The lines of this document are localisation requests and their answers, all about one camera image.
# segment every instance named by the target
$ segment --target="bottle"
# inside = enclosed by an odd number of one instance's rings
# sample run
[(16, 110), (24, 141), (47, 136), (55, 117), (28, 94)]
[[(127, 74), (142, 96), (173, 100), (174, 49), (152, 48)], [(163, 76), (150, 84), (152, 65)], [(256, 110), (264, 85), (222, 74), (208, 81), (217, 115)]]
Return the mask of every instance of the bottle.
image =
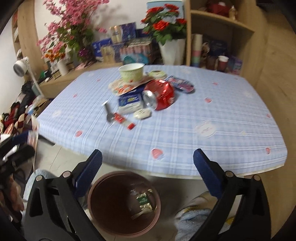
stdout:
[(232, 5), (231, 9), (229, 9), (229, 18), (232, 20), (236, 20), (236, 14), (237, 10), (235, 9), (234, 5)]

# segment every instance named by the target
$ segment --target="white flower pot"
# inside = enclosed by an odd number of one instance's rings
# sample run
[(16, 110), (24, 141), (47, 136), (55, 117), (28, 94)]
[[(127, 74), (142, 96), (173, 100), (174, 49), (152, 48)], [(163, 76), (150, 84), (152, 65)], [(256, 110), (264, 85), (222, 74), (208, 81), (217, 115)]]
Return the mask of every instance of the white flower pot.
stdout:
[(165, 45), (159, 42), (163, 63), (167, 65), (182, 65), (184, 61), (186, 39), (166, 41)]
[(67, 73), (69, 73), (69, 69), (65, 63), (65, 61), (63, 59), (60, 59), (57, 63), (57, 67), (61, 73), (61, 75), (66, 75)]

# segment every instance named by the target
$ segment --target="blue checkered tablecloth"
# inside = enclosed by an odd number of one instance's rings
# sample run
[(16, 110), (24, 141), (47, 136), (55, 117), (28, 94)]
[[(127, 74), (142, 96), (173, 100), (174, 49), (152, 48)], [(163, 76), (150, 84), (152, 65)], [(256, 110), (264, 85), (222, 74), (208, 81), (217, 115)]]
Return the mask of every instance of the blue checkered tablecloth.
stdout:
[(261, 172), (283, 165), (287, 149), (266, 105), (253, 87), (235, 75), (187, 66), (145, 66), (189, 80), (194, 93), (175, 92), (175, 103), (136, 120), (133, 130), (110, 126), (102, 103), (113, 112), (118, 97), (108, 84), (117, 68), (85, 72), (65, 88), (38, 117), (39, 133), (85, 155), (94, 149), (103, 161), (159, 176), (199, 176), (192, 155), (201, 148), (208, 158), (235, 174)]

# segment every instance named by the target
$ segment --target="food wrapper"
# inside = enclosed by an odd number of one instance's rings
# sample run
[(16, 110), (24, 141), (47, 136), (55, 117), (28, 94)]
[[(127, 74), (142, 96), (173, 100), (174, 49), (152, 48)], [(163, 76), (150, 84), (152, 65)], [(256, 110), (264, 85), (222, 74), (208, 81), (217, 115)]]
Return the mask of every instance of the food wrapper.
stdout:
[(150, 212), (153, 211), (153, 208), (152, 208), (152, 206), (151, 206), (151, 204), (149, 202), (148, 196), (147, 196), (147, 194), (145, 192), (142, 193), (142, 194), (137, 194), (136, 198), (137, 198), (137, 201), (140, 204), (141, 212), (133, 215), (131, 217), (132, 219), (136, 219), (136, 218), (140, 217), (142, 214), (150, 213)]
[(177, 78), (173, 75), (171, 75), (170, 77), (167, 77), (165, 81), (169, 82), (173, 87), (175, 87), (176, 89), (182, 90), (185, 93), (189, 93), (194, 90), (194, 86), (191, 82)]

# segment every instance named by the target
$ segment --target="blue gripper pad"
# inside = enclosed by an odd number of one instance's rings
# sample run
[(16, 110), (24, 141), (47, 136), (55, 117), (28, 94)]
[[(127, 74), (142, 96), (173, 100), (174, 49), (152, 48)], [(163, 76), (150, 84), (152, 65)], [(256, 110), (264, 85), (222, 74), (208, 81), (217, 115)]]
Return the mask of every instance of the blue gripper pad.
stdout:
[(193, 153), (193, 163), (200, 173), (210, 194), (216, 198), (221, 198), (223, 193), (222, 181), (224, 171), (218, 163), (210, 161), (201, 149)]
[(86, 160), (86, 165), (83, 167), (79, 176), (75, 179), (74, 197), (77, 199), (83, 197), (89, 189), (91, 182), (96, 176), (102, 165), (103, 156), (99, 150), (94, 150)]

